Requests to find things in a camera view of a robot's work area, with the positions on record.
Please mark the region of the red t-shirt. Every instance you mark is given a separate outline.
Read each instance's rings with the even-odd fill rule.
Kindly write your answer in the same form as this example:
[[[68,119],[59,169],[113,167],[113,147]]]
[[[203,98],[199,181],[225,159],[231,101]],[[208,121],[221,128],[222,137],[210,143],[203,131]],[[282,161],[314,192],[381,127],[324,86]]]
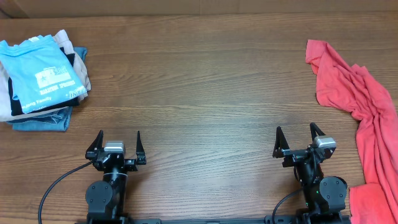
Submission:
[[[349,190],[351,222],[397,223],[397,113],[389,92],[328,42],[308,40],[305,61],[317,76],[319,104],[359,121],[356,145],[365,183]]]

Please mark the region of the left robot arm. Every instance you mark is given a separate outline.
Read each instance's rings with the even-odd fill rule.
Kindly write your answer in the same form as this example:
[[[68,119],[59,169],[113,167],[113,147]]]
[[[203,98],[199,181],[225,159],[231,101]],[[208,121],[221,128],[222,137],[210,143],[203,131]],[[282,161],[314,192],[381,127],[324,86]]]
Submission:
[[[146,164],[146,155],[137,134],[136,158],[126,159],[126,147],[122,141],[103,144],[103,131],[86,150],[85,157],[93,167],[103,173],[103,179],[93,182],[86,190],[88,204],[87,223],[133,223],[124,211],[127,173],[137,171]]]

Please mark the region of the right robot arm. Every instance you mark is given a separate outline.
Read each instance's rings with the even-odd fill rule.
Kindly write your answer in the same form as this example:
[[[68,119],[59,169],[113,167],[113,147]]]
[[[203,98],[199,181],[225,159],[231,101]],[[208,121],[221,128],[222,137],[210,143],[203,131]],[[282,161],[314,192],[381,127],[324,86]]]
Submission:
[[[348,185],[337,176],[325,177],[321,163],[329,159],[336,141],[327,136],[315,123],[310,123],[312,143],[305,149],[291,150],[282,128],[276,129],[272,156],[283,158],[283,167],[293,167],[300,188],[278,202],[267,220],[271,223],[349,223],[349,217],[341,211],[346,208],[345,198]],[[277,216],[278,208],[288,199],[303,193],[306,207],[298,209],[295,215]]]

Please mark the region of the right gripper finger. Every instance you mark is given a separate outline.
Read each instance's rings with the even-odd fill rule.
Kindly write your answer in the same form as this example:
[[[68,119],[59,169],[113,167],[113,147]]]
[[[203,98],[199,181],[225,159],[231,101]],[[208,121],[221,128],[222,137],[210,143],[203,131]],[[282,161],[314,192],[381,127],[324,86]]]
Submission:
[[[314,122],[310,123],[310,132],[313,142],[316,141],[317,137],[325,136],[325,133]]]
[[[288,153],[289,151],[290,147],[284,136],[282,128],[278,126],[276,129],[276,139],[275,139],[275,145],[272,156],[275,158],[281,158],[284,157],[285,154]]]

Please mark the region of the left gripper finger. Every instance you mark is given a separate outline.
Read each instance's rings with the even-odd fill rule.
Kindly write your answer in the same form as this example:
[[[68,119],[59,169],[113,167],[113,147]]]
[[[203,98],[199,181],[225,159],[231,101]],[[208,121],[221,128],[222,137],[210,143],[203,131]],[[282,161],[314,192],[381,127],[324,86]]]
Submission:
[[[85,152],[85,158],[88,160],[95,160],[98,154],[102,151],[103,144],[103,130],[100,130],[96,139],[91,143]]]
[[[137,132],[137,141],[136,141],[136,156],[137,156],[137,165],[146,165],[146,155],[141,141],[140,131]]]

